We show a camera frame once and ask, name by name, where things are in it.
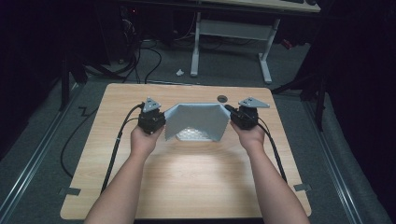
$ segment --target black cable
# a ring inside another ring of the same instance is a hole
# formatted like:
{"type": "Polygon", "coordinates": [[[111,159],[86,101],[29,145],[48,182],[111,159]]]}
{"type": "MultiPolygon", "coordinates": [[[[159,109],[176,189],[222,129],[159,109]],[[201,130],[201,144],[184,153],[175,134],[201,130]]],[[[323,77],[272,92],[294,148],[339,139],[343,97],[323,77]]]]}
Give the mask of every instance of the black cable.
{"type": "Polygon", "coordinates": [[[98,110],[98,107],[96,109],[94,109],[91,114],[89,114],[78,126],[77,128],[72,132],[72,134],[70,134],[69,138],[67,138],[66,143],[64,143],[64,147],[62,148],[62,152],[61,152],[61,166],[62,169],[64,170],[64,172],[70,176],[70,178],[73,178],[73,175],[67,171],[66,167],[64,166],[64,152],[67,148],[67,145],[69,144],[70,140],[73,138],[73,136],[75,135],[75,133],[77,132],[77,130],[85,123],[85,121],[87,121],[96,111],[98,110]]]}
{"type": "Polygon", "coordinates": [[[222,45],[223,45],[223,39],[224,38],[222,38],[222,37],[213,37],[213,36],[207,36],[206,37],[206,40],[210,40],[210,39],[214,39],[215,41],[212,41],[211,43],[209,43],[209,44],[212,44],[212,43],[215,43],[216,42],[216,40],[218,40],[219,41],[219,43],[218,43],[218,45],[217,46],[215,46],[214,48],[206,48],[206,47],[204,47],[203,46],[203,44],[206,44],[206,43],[200,43],[200,48],[202,48],[202,49],[218,49],[218,48],[220,48],[222,45]]]}
{"type": "MultiPolygon", "coordinates": [[[[225,108],[226,108],[228,111],[230,111],[231,113],[235,114],[236,116],[239,116],[239,115],[235,112],[236,109],[234,109],[232,106],[226,105],[225,108]]],[[[277,152],[277,148],[276,148],[275,141],[274,141],[274,139],[273,139],[272,136],[271,136],[271,133],[270,133],[270,130],[268,129],[267,124],[266,124],[261,118],[258,118],[258,119],[261,120],[262,123],[265,125],[265,128],[264,128],[258,121],[256,121],[254,118],[252,118],[249,114],[244,113],[244,116],[246,116],[248,119],[250,119],[251,121],[253,121],[254,123],[256,123],[256,125],[258,125],[258,126],[265,132],[265,134],[268,135],[268,138],[270,139],[270,143],[271,143],[271,146],[272,146],[273,151],[274,151],[274,155],[275,155],[275,159],[276,159],[276,164],[277,164],[277,167],[279,168],[280,175],[281,175],[282,178],[285,180],[285,182],[288,183],[288,179],[286,178],[285,171],[283,170],[282,161],[280,160],[279,153],[277,152]]]]}
{"type": "Polygon", "coordinates": [[[136,77],[136,83],[137,84],[140,84],[140,76],[139,76],[139,74],[137,73],[137,65],[139,64],[139,62],[140,62],[140,56],[142,55],[141,54],[141,49],[142,49],[142,45],[140,45],[139,46],[139,56],[137,57],[137,62],[136,62],[136,67],[134,68],[134,76],[136,77]]]}
{"type": "Polygon", "coordinates": [[[189,36],[188,38],[185,38],[185,39],[175,40],[173,43],[178,46],[181,46],[181,47],[189,47],[195,43],[195,41],[192,37],[194,37],[194,35],[189,36]],[[188,41],[188,44],[180,44],[179,43],[179,42],[187,42],[187,41],[188,41]]]}
{"type": "Polygon", "coordinates": [[[147,50],[151,50],[151,51],[155,52],[156,54],[158,54],[158,56],[160,57],[160,60],[158,61],[157,65],[155,65],[155,67],[146,75],[145,84],[148,84],[149,75],[151,75],[151,73],[154,72],[154,70],[157,69],[158,66],[160,66],[161,61],[163,60],[163,57],[161,56],[161,54],[157,50],[155,50],[155,49],[147,49],[147,50]]]}
{"type": "Polygon", "coordinates": [[[114,144],[113,153],[111,154],[110,163],[108,164],[108,168],[107,168],[105,180],[104,180],[104,182],[103,182],[103,186],[102,186],[101,193],[106,189],[107,184],[108,184],[108,179],[110,178],[111,171],[113,170],[114,161],[115,161],[116,156],[117,156],[117,151],[119,150],[119,144],[120,144],[120,140],[121,140],[121,137],[122,137],[122,131],[123,131],[125,125],[126,125],[130,120],[132,120],[132,119],[129,119],[129,117],[131,116],[131,114],[132,114],[137,108],[143,108],[143,106],[144,106],[144,103],[142,103],[142,104],[140,104],[140,105],[134,106],[134,108],[132,108],[131,111],[129,111],[128,115],[125,117],[125,120],[124,120],[124,122],[122,123],[122,125],[121,125],[121,127],[120,127],[120,131],[119,131],[119,134],[117,135],[116,143],[114,144]]]}
{"type": "Polygon", "coordinates": [[[270,139],[270,142],[271,142],[271,146],[272,146],[272,148],[273,148],[273,150],[274,150],[274,155],[275,155],[275,159],[276,159],[276,164],[277,164],[277,167],[279,168],[280,175],[281,175],[282,178],[285,180],[285,182],[288,183],[288,179],[286,178],[285,171],[283,170],[282,161],[280,160],[279,153],[277,152],[274,139],[272,138],[272,136],[271,136],[269,130],[265,130],[265,128],[262,127],[262,125],[261,125],[260,123],[257,123],[257,125],[259,125],[259,127],[262,128],[262,129],[264,130],[264,132],[268,135],[268,138],[270,139]]]}
{"type": "Polygon", "coordinates": [[[227,38],[224,38],[224,39],[223,39],[223,42],[226,43],[226,44],[239,45],[239,46],[244,46],[244,45],[253,44],[253,43],[256,43],[256,42],[258,42],[258,41],[259,41],[259,40],[249,39],[249,40],[245,40],[245,42],[243,42],[243,43],[238,43],[238,42],[236,42],[236,41],[228,40],[227,38]]]}
{"type": "Polygon", "coordinates": [[[270,130],[268,129],[267,124],[264,122],[264,120],[262,120],[261,118],[259,118],[259,120],[261,120],[262,123],[265,125],[265,127],[266,127],[266,129],[265,129],[258,121],[256,121],[255,119],[253,119],[253,118],[252,118],[251,116],[249,116],[247,113],[244,113],[244,114],[245,114],[246,117],[248,117],[249,119],[251,119],[252,121],[254,121],[254,122],[265,132],[265,134],[268,135],[268,138],[270,139],[270,143],[271,143],[271,146],[272,146],[273,151],[274,151],[274,156],[275,156],[275,159],[276,159],[277,167],[279,168],[280,175],[281,175],[282,178],[285,180],[285,182],[288,183],[288,179],[286,178],[285,171],[283,170],[282,161],[280,160],[279,153],[277,152],[277,148],[276,148],[274,139],[273,139],[272,136],[271,136],[271,133],[270,133],[270,130]]]}
{"type": "Polygon", "coordinates": [[[192,27],[194,27],[195,18],[196,17],[197,17],[197,13],[195,12],[193,17],[192,17],[191,26],[190,26],[189,31],[187,31],[187,33],[185,35],[183,35],[182,37],[174,39],[174,41],[178,41],[178,40],[182,40],[182,39],[185,39],[185,38],[189,38],[190,36],[194,36],[194,35],[191,35],[191,30],[192,30],[192,27]]]}
{"type": "Polygon", "coordinates": [[[134,61],[134,66],[131,68],[131,70],[129,71],[129,73],[124,77],[122,83],[125,83],[126,80],[128,79],[128,77],[132,74],[132,72],[136,69],[137,67],[137,59],[136,56],[133,56],[133,61],[134,61]]]}
{"type": "Polygon", "coordinates": [[[132,54],[132,56],[131,56],[131,59],[130,59],[129,63],[128,63],[125,67],[123,67],[123,68],[121,68],[121,69],[119,69],[119,70],[117,70],[117,71],[112,72],[112,71],[108,71],[107,69],[105,69],[104,67],[102,67],[102,65],[97,64],[96,66],[94,66],[94,68],[95,68],[95,69],[101,69],[102,71],[94,72],[94,71],[92,71],[91,69],[89,69],[88,67],[84,66],[85,71],[86,71],[87,73],[89,73],[89,74],[94,75],[94,76],[103,76],[103,75],[107,75],[107,76],[109,76],[109,77],[113,77],[113,78],[117,78],[117,79],[123,79],[123,77],[119,77],[118,75],[121,74],[121,73],[124,73],[124,72],[126,72],[126,71],[128,71],[128,70],[130,70],[130,69],[133,70],[134,67],[135,67],[134,60],[133,60],[134,51],[135,51],[135,49],[137,49],[137,45],[136,45],[136,44],[139,44],[139,47],[140,47],[140,41],[139,41],[139,39],[140,39],[140,36],[141,36],[141,35],[142,35],[142,30],[141,30],[141,29],[139,29],[139,31],[138,31],[135,35],[133,35],[132,40],[131,40],[131,43],[132,43],[132,44],[129,44],[129,46],[128,46],[128,49],[127,49],[127,56],[126,56],[126,57],[128,58],[129,55],[131,55],[131,54],[132,54]]]}

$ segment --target tabletop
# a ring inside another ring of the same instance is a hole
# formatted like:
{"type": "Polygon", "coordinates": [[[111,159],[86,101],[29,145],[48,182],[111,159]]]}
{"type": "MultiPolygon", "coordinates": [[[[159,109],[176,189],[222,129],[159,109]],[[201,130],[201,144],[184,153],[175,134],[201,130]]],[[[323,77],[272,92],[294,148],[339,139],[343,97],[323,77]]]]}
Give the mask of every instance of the tabletop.
{"type": "Polygon", "coordinates": [[[311,6],[305,1],[303,3],[293,3],[282,0],[201,0],[208,3],[232,4],[246,7],[266,7],[281,10],[301,11],[301,12],[320,12],[318,4],[311,6]]]}
{"type": "MultiPolygon", "coordinates": [[[[80,193],[66,195],[61,217],[84,219],[99,197],[117,134],[132,107],[150,97],[162,105],[161,111],[165,111],[179,103],[217,103],[219,95],[226,96],[227,104],[234,107],[248,97],[270,105],[270,108],[259,108],[259,116],[274,138],[288,184],[309,216],[311,208],[305,192],[294,189],[302,180],[268,89],[110,84],[70,185],[70,188],[80,189],[80,193]]],[[[134,112],[131,118],[137,118],[139,113],[134,112]]],[[[132,120],[124,128],[110,181],[129,155],[129,133],[136,123],[132,120]]],[[[268,139],[264,148],[276,164],[268,139]]],[[[145,165],[136,218],[261,216],[248,155],[230,124],[218,142],[182,142],[175,137],[165,141],[162,133],[145,165]]]]}

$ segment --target finger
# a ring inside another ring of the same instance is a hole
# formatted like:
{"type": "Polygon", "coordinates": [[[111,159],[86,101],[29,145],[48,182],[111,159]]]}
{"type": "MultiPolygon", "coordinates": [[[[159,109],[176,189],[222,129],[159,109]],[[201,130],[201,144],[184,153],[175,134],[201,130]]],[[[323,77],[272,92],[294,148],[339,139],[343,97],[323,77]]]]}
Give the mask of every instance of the finger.
{"type": "Polygon", "coordinates": [[[158,138],[160,134],[163,132],[163,129],[165,128],[165,125],[163,125],[159,130],[155,131],[155,133],[152,133],[151,135],[158,138]]]}
{"type": "Polygon", "coordinates": [[[240,128],[238,127],[238,125],[236,125],[232,120],[230,121],[231,126],[233,127],[233,129],[239,133],[240,128]]]}
{"type": "Polygon", "coordinates": [[[143,131],[143,129],[142,129],[139,125],[136,125],[136,126],[134,127],[134,129],[132,130],[132,132],[143,133],[144,131],[143,131]]]}

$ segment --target forearm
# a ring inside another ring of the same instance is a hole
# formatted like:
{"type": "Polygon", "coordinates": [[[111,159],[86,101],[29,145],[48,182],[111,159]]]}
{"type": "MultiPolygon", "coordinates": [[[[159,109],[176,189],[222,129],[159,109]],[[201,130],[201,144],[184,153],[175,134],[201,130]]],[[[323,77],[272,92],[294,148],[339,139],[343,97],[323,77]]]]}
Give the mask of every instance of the forearm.
{"type": "Polygon", "coordinates": [[[130,157],[91,208],[85,223],[133,223],[144,159],[130,157]]]}
{"type": "Polygon", "coordinates": [[[248,154],[264,222],[309,223],[300,201],[279,175],[263,148],[256,147],[248,154]]]}

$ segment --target black tape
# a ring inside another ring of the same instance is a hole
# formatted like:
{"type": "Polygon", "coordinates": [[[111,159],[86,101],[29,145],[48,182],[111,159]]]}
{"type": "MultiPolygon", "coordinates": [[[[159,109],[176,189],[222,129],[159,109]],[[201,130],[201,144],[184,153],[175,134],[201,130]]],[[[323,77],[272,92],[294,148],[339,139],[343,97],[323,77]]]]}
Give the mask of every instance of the black tape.
{"type": "Polygon", "coordinates": [[[308,184],[308,185],[306,185],[306,184],[299,184],[299,185],[294,185],[294,189],[295,189],[296,191],[304,190],[305,192],[307,192],[307,191],[311,190],[312,188],[311,188],[311,186],[310,186],[309,184],[308,184]]]}
{"type": "Polygon", "coordinates": [[[79,193],[81,192],[81,189],[73,189],[73,188],[61,188],[59,190],[59,195],[76,195],[78,196],[79,193]]]}

